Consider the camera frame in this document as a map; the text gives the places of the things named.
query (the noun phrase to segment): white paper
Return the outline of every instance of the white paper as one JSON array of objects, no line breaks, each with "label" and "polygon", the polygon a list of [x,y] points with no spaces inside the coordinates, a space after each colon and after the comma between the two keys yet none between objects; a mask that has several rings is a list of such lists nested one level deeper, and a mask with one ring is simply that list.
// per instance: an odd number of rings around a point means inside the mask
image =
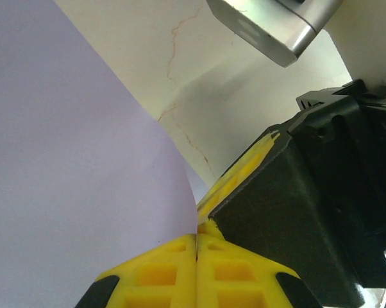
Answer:
[{"label": "white paper", "polygon": [[0,0],[0,307],[73,307],[196,216],[174,144],[59,8]]}]

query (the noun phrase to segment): lavender paper sheet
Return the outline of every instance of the lavender paper sheet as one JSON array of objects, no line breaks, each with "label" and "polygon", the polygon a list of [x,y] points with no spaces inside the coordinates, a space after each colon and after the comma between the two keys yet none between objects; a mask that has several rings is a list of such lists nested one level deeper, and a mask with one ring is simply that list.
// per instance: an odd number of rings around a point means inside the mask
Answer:
[{"label": "lavender paper sheet", "polygon": [[52,0],[0,0],[0,307],[74,307],[195,232],[183,164]]}]

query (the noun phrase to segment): white surface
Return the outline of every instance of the white surface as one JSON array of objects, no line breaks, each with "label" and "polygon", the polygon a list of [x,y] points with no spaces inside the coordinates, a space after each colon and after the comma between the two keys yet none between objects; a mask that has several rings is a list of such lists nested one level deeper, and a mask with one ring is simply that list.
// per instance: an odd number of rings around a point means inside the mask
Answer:
[{"label": "white surface", "polygon": [[354,79],[386,85],[386,0],[344,0],[326,28]]},{"label": "white surface", "polygon": [[350,80],[321,32],[287,69],[234,35],[202,0],[56,0],[208,185],[295,98]]},{"label": "white surface", "polygon": [[196,231],[184,161],[52,1],[0,1],[0,308]]}]

